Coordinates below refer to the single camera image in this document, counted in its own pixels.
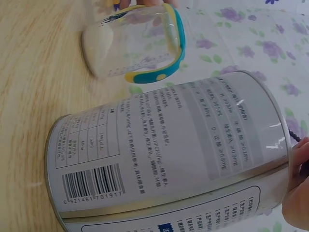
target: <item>bottle handle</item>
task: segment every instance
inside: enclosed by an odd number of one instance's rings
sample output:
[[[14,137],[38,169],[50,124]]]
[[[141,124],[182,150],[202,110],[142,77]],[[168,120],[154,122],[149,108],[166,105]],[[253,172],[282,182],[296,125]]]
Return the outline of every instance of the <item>bottle handle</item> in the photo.
[[[148,84],[148,83],[153,83],[157,81],[161,81],[173,73],[175,73],[181,64],[181,61],[183,61],[185,57],[185,33],[184,33],[184,28],[183,28],[183,22],[181,20],[181,17],[178,13],[178,11],[171,6],[170,4],[164,3],[163,6],[166,8],[169,16],[173,20],[173,23],[176,27],[176,31],[178,31],[178,36],[179,36],[179,44],[178,44],[178,51],[176,53],[176,58],[174,61],[160,69],[156,70],[150,70],[150,71],[144,71],[144,72],[128,72],[125,74],[125,80],[130,82],[130,83],[136,83],[136,84]],[[168,49],[172,51],[172,45],[170,44],[170,39],[168,38],[169,33],[166,32],[166,37],[167,37],[167,44],[168,44]]]

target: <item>floral tablecloth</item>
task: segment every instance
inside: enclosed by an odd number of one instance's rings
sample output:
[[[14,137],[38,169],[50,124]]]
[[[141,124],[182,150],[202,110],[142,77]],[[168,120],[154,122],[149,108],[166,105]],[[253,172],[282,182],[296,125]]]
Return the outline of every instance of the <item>floral tablecloth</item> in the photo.
[[[85,0],[93,20],[117,7]],[[309,0],[181,0],[180,13],[194,21],[181,68],[155,84],[129,85],[131,94],[238,69],[254,72],[272,91],[288,127],[299,137],[309,125]],[[295,232],[281,207],[222,231]]]

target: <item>metal can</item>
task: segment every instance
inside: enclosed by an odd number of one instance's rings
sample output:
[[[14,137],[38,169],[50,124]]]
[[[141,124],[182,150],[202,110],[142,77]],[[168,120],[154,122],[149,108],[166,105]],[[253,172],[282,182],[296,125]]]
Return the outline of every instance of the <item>metal can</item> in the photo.
[[[274,97],[237,71],[62,117],[46,179],[68,231],[211,231],[280,204],[291,155]]]

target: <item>table surface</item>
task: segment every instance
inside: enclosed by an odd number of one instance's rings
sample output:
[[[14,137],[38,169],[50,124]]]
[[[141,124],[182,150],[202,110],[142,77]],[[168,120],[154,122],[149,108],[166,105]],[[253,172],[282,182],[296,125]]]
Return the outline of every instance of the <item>table surface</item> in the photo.
[[[48,132],[62,115],[125,97],[120,78],[95,80],[85,65],[78,2],[0,1],[3,232],[63,231],[44,181]]]

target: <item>hand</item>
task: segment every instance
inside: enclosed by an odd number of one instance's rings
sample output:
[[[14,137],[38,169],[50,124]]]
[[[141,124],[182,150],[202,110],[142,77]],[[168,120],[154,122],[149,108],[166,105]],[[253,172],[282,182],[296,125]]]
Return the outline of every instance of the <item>hand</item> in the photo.
[[[164,0],[164,3],[172,4],[174,7],[178,7],[178,0]],[[131,0],[121,0],[120,9],[128,7],[131,3]],[[146,6],[156,6],[162,3],[161,0],[136,0],[137,5],[146,5]]]
[[[284,219],[294,227],[309,230],[309,177],[299,174],[300,166],[309,160],[309,138],[300,141],[293,152],[292,190],[282,203]]]

